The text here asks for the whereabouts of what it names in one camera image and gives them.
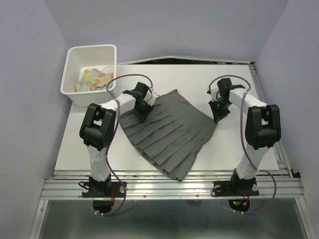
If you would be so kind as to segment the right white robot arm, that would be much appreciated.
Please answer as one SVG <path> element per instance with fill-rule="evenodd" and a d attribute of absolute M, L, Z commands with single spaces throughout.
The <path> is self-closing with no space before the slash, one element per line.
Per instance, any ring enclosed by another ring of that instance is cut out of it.
<path fill-rule="evenodd" d="M 230 114 L 230 106 L 240 109 L 240 137 L 243 156 L 234 169 L 229 188 L 241 194 L 254 184 L 259 165 L 268 150 L 281 138 L 280 110 L 249 94 L 250 84 L 233 84 L 231 75 L 215 79 L 210 118 L 192 106 L 178 90 L 161 95 L 147 120 L 145 135 L 136 141 L 143 156 L 157 169 L 182 181 L 203 147 L 211 140 L 218 123 Z"/>

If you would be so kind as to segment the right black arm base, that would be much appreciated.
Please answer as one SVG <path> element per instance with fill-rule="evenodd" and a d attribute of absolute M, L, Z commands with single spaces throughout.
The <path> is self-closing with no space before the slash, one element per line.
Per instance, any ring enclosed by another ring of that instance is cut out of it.
<path fill-rule="evenodd" d="M 211 191 L 213 197 L 226 197 L 230 208 L 236 212 L 246 213 L 250 209 L 250 198 L 259 196 L 257 183 L 235 185 L 231 181 L 214 181 Z"/>

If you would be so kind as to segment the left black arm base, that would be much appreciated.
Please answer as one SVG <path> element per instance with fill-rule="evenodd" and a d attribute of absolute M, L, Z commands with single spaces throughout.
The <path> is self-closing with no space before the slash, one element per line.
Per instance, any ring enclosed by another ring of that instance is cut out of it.
<path fill-rule="evenodd" d="M 92 208 L 96 215 L 114 216 L 126 199 L 127 182 L 109 181 L 106 185 L 96 186 L 90 182 L 80 181 L 81 197 L 92 199 Z"/>

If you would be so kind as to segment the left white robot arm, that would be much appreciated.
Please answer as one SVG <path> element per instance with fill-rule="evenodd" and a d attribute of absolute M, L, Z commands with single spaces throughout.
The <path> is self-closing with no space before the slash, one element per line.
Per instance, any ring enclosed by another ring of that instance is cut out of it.
<path fill-rule="evenodd" d="M 89 182 L 99 196 L 110 193 L 110 169 L 106 154 L 116 134 L 121 115 L 129 113 L 137 122 L 144 122 L 154 108 L 153 89 L 138 82 L 134 89 L 123 91 L 103 104 L 91 103 L 80 127 L 80 138 L 87 147 L 91 172 Z"/>

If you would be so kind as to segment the grey pleated skirt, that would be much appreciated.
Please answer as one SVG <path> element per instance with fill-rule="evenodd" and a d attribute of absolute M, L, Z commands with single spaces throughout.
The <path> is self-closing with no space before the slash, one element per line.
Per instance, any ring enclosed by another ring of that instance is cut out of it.
<path fill-rule="evenodd" d="M 189 173 L 217 127 L 178 90 L 159 96 L 144 122 L 129 111 L 121 115 L 120 125 L 146 161 L 178 181 Z"/>

